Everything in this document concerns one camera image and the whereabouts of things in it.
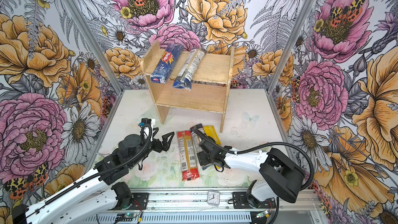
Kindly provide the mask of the blue Barilla spaghetti box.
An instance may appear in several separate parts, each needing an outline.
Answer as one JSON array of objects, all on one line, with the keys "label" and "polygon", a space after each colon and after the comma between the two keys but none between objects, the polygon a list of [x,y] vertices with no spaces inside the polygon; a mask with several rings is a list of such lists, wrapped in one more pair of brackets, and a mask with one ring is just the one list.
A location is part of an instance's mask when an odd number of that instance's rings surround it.
[{"label": "blue Barilla spaghetti box", "polygon": [[182,44],[168,44],[157,67],[150,75],[152,83],[165,84],[167,82],[183,50]]}]

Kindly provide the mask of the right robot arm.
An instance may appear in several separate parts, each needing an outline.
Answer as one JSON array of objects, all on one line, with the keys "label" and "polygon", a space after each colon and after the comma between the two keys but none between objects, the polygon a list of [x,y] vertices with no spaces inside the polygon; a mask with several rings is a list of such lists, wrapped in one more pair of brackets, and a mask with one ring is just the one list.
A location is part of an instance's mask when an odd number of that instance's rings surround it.
[{"label": "right robot arm", "polygon": [[[301,153],[308,161],[310,172],[305,179],[304,170],[275,146],[287,146]],[[253,208],[259,208],[268,199],[280,198],[295,203],[300,191],[306,189],[314,178],[314,166],[310,157],[299,147],[271,142],[247,150],[237,150],[231,146],[221,147],[212,139],[202,139],[198,153],[202,166],[209,164],[222,169],[240,169],[262,176],[254,180],[240,200]]]}]

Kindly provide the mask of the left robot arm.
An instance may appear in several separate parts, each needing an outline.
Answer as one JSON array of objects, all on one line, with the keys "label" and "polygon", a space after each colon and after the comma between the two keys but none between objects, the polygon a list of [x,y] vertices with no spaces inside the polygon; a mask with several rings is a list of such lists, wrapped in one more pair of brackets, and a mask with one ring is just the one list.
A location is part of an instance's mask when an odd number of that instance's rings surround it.
[{"label": "left robot arm", "polygon": [[129,186],[121,181],[134,167],[143,168],[151,152],[170,149],[175,133],[157,139],[154,119],[143,118],[140,133],[126,136],[108,156],[81,178],[53,196],[12,210],[15,224],[71,224],[111,209],[129,209],[136,200]]}]

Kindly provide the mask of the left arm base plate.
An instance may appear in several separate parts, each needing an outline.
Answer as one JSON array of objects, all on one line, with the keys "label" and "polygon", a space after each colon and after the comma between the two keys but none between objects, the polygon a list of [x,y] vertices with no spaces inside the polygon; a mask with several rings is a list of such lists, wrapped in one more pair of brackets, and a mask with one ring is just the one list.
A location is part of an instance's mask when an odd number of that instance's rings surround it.
[{"label": "left arm base plate", "polygon": [[149,202],[149,193],[133,193],[128,205],[123,210],[146,210]]}]

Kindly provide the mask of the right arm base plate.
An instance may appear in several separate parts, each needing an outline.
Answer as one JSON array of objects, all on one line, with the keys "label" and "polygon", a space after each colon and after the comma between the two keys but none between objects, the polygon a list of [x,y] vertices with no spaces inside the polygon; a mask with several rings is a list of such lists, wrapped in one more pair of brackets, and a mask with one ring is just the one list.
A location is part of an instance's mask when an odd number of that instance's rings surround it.
[{"label": "right arm base plate", "polygon": [[232,192],[232,204],[234,209],[247,209],[247,208],[258,208],[258,209],[275,209],[276,200],[274,198],[266,199],[260,202],[254,197],[247,195],[245,192]]}]

